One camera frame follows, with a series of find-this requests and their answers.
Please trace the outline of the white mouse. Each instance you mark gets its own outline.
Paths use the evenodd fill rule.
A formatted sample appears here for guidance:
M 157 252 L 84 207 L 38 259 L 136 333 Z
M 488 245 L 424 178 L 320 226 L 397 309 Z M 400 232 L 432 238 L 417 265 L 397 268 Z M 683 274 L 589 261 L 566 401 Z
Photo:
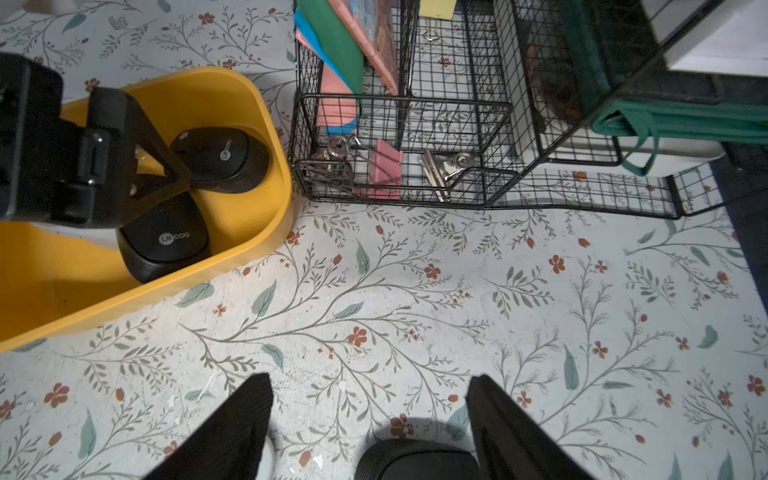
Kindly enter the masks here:
M 276 463 L 275 448 L 269 436 L 265 437 L 255 480 L 271 480 Z

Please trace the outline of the black ribbed mouse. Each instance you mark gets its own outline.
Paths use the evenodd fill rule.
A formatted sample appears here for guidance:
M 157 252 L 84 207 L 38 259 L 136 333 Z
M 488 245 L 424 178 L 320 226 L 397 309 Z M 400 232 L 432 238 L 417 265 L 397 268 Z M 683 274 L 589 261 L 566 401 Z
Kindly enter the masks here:
M 262 141 L 230 127 L 184 131 L 170 148 L 190 170 L 192 188 L 223 194 L 241 194 L 260 186 L 271 161 Z

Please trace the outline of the black Lecoo mouse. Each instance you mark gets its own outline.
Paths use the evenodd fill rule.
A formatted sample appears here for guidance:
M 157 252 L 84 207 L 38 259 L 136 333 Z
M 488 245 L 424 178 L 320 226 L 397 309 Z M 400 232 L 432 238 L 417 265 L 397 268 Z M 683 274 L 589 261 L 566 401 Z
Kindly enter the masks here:
M 204 217 L 189 193 L 148 210 L 117 231 L 129 273 L 149 283 L 211 256 Z

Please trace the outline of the yellow plastic storage box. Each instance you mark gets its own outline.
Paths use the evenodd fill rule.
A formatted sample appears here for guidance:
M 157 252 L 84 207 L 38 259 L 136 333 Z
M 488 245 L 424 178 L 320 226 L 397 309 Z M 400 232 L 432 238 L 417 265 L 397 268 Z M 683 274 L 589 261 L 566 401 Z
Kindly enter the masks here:
M 1 226 L 1 348 L 74 334 L 272 253 L 292 224 L 292 180 L 266 103 L 216 67 L 127 88 L 186 158 L 191 188 L 116 230 Z

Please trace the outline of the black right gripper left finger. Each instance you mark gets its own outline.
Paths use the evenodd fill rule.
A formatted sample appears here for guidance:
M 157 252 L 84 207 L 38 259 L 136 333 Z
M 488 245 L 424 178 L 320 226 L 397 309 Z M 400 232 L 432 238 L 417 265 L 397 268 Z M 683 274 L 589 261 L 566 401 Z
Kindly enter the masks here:
M 274 394 L 267 373 L 249 376 L 148 479 L 255 479 Z

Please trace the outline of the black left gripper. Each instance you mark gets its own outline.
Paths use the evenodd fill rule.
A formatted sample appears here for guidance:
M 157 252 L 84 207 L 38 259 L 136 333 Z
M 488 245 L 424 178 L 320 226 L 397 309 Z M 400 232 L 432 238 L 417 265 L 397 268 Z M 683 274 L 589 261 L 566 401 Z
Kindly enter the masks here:
M 83 129 L 61 118 L 63 80 L 20 54 L 1 55 L 1 219 L 120 228 L 185 193 L 191 173 L 137 100 L 123 90 L 94 89 L 86 144 L 94 149 L 87 207 L 75 188 Z M 139 154 L 165 170 L 139 178 Z

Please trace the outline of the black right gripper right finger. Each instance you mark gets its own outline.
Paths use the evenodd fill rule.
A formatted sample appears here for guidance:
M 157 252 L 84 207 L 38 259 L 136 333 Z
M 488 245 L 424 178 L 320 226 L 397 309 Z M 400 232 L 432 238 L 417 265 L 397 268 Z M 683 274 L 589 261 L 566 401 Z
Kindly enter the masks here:
M 466 406 L 482 479 L 592 479 L 491 377 L 472 377 Z

